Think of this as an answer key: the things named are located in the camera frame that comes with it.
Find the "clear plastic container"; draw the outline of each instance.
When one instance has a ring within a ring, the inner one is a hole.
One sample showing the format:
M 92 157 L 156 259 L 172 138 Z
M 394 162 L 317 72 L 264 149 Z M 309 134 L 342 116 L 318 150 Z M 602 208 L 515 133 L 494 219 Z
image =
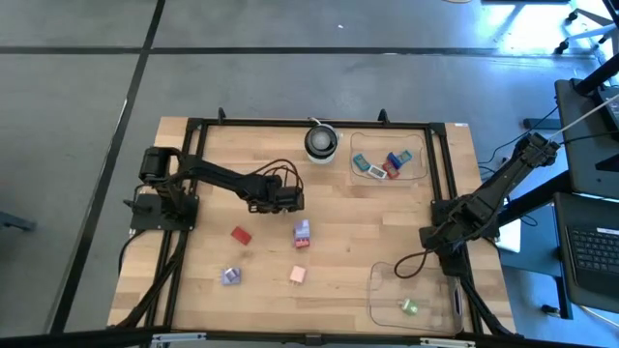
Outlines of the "clear plastic container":
M 400 266 L 408 275 L 417 266 Z M 414 315 L 402 310 L 412 301 Z M 408 279 L 394 274 L 394 265 L 378 262 L 368 281 L 368 315 L 376 325 L 456 334 L 462 330 L 462 297 L 457 278 L 443 275 L 440 269 L 423 268 Z
M 415 180 L 425 178 L 428 175 L 426 158 L 426 142 L 417 134 L 405 136 L 383 136 L 366 135 L 362 132 L 355 132 L 350 137 L 350 176 L 354 185 L 375 186 L 376 179 L 372 178 L 367 172 L 363 172 L 355 163 L 353 158 L 362 154 L 369 164 L 373 164 L 382 169 L 383 163 L 387 161 L 387 155 L 393 152 L 399 155 L 402 151 L 408 150 L 413 156 L 412 160 L 405 163 L 399 169 L 399 175 L 395 179 L 382 180 L 381 184 L 389 186 L 410 186 Z

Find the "purple block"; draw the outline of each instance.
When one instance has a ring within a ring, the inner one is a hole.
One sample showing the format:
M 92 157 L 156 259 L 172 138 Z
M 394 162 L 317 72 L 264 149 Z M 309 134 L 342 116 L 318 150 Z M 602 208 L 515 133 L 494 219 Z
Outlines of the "purple block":
M 233 285 L 241 282 L 241 269 L 229 268 L 221 270 L 221 285 Z
M 310 221 L 304 219 L 294 224 L 294 239 L 309 239 L 310 238 Z

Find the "blue block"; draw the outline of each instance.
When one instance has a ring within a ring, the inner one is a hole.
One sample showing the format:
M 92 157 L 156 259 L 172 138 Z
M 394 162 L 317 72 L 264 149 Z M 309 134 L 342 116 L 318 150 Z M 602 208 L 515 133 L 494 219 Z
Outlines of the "blue block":
M 400 169 L 403 165 L 403 163 L 396 157 L 396 155 L 394 155 L 394 153 L 389 153 L 389 155 L 387 155 L 387 160 L 391 164 L 393 164 L 396 169 Z
M 368 161 L 364 158 L 363 155 L 358 154 L 357 156 L 355 156 L 354 158 L 352 158 L 352 160 L 355 162 L 355 164 L 357 164 L 357 166 L 359 167 L 359 169 L 361 171 L 366 171 L 369 169 L 369 163 Z

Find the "concrete floor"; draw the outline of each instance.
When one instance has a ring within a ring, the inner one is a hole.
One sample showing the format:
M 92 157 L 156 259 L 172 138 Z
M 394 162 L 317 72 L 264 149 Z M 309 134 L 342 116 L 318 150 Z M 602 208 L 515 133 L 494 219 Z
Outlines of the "concrete floor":
M 0 3 L 0 48 L 140 47 L 155 5 L 147 0 L 5 0 Z M 554 80 L 584 77 L 599 66 L 587 40 L 572 44 L 565 57 L 546 55 L 568 32 L 585 25 L 579 19 L 566 28 L 562 22 L 570 10 L 568 5 L 476 0 L 466 5 L 439 0 L 168 1 L 154 46 L 463 50 L 405 56 L 151 55 L 68 330 L 105 325 L 130 220 L 121 202 L 138 183 L 141 155 L 152 144 L 160 117 L 214 117 L 222 106 L 231 118 L 371 120 L 384 107 L 393 120 L 469 123 L 478 158 L 486 160 L 494 147 L 523 131 L 523 118 L 552 109 Z M 0 336 L 44 330 L 136 61 L 132 54 L 0 54 L 0 160 L 5 163 L 0 210 L 39 223 L 33 233 L 0 233 Z M 534 187 L 562 165 L 536 174 L 518 189 Z M 574 321 L 542 315 L 539 305 L 556 304 L 550 278 L 508 269 L 505 277 L 521 334 L 616 344 L 610 326 L 579 309 Z

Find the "pink block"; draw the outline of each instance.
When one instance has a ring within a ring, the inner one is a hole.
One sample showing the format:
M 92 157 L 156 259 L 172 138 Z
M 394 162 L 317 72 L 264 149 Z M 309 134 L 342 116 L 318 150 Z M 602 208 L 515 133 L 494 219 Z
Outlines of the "pink block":
M 294 266 L 292 268 L 292 273 L 290 274 L 291 281 L 298 283 L 298 284 L 302 284 L 305 277 L 306 277 L 306 269 L 304 269 L 303 267 L 299 267 L 299 266 Z

